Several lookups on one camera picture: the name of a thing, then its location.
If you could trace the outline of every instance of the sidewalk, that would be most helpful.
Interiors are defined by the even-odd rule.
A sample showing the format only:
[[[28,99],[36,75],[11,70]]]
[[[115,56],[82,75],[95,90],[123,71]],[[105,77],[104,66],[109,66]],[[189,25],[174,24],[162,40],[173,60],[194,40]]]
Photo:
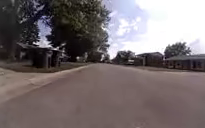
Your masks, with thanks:
[[[0,68],[0,103],[49,84],[67,73],[86,67],[56,73],[18,73]]]

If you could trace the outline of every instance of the road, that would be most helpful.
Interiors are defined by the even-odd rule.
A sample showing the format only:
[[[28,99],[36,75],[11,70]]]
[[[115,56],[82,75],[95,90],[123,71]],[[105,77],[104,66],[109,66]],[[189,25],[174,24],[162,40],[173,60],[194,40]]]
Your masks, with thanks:
[[[0,128],[205,128],[205,73],[93,65],[1,104]]]

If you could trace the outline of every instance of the tree trunk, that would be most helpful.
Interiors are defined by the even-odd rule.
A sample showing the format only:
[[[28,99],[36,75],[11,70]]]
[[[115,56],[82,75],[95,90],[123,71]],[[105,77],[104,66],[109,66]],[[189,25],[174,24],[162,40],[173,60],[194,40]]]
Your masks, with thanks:
[[[15,61],[16,60],[16,43],[14,40],[10,40],[10,46],[8,49],[8,60]]]

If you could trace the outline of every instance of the lawn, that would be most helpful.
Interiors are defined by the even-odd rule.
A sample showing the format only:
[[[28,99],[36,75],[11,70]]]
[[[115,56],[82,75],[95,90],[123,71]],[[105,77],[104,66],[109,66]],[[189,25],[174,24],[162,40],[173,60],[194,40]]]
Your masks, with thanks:
[[[4,64],[0,65],[1,68],[12,70],[15,72],[25,72],[25,73],[54,73],[59,72],[63,70],[73,69],[81,66],[86,66],[87,63],[62,63],[60,67],[56,68],[35,68],[32,67],[30,63],[10,63],[10,64]]]
[[[163,72],[188,72],[188,70],[168,69],[159,67],[137,66],[136,68],[148,71],[163,71]]]

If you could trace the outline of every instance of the white cloud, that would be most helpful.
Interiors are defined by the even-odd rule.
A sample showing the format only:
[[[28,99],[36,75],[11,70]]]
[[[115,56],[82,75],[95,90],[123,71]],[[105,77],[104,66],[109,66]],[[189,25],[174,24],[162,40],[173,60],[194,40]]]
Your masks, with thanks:
[[[129,23],[125,19],[119,19],[119,23],[120,25],[116,34],[117,36],[123,36],[130,31]]]
[[[199,39],[191,47],[205,52],[205,0],[136,0],[136,4],[149,14],[147,33],[124,49],[163,52],[168,44]]]
[[[123,36],[124,34],[129,33],[132,29],[138,30],[138,23],[141,21],[140,17],[137,17],[135,20],[131,22],[127,21],[126,19],[119,19],[119,28],[117,30],[117,36]]]
[[[109,14],[109,17],[114,17],[117,14],[118,14],[118,11],[113,11]]]
[[[45,38],[40,39],[40,41],[37,42],[37,45],[42,48],[51,47],[51,45],[49,45],[49,42]]]

